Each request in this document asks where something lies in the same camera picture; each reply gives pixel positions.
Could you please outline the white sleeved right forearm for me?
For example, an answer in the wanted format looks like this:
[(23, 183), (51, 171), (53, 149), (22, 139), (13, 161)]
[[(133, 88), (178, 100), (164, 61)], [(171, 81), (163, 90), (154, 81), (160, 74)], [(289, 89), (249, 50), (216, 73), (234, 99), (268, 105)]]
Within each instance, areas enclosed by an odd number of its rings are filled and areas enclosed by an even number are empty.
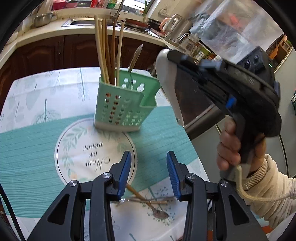
[[(268, 154), (264, 156), (262, 166), (250, 177), (242, 181), (243, 190), (252, 196), (244, 197), (251, 210), (275, 229), (291, 214), (295, 213), (295, 178), (280, 171), (276, 161)], [(255, 202), (255, 198), (274, 199), (287, 194), (288, 197), (275, 202)]]

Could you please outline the right hand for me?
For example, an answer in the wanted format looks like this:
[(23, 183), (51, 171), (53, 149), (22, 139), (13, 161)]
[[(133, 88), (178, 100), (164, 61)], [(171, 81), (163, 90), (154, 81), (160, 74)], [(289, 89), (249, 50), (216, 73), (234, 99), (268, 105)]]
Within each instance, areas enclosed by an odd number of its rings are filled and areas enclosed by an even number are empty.
[[(241, 156), (239, 150), (241, 142), (235, 135), (236, 123), (232, 118), (227, 119), (224, 130), (220, 135), (220, 143), (217, 146), (217, 165), (220, 171), (226, 171), (231, 166), (240, 164)], [(250, 172), (255, 172), (262, 166), (266, 152), (266, 140), (264, 134), (257, 137), (257, 146), (254, 149), (254, 158), (251, 162)]]

